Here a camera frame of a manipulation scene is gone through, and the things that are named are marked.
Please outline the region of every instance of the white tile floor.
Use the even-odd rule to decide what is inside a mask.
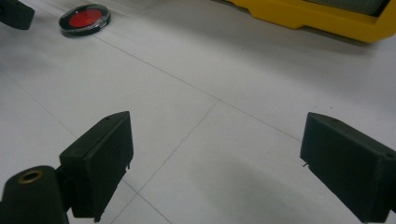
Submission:
[[[57,21],[88,1],[23,2],[31,29],[0,25],[1,186],[129,110],[135,157],[101,223],[359,223],[302,167],[305,116],[396,149],[396,37],[292,31],[221,1],[97,0],[112,22],[67,38]]]

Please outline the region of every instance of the yellow object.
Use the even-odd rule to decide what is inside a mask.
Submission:
[[[396,33],[396,0],[390,0],[379,17],[305,0],[228,1],[247,8],[255,18],[291,29],[309,26],[366,43],[373,43]]]

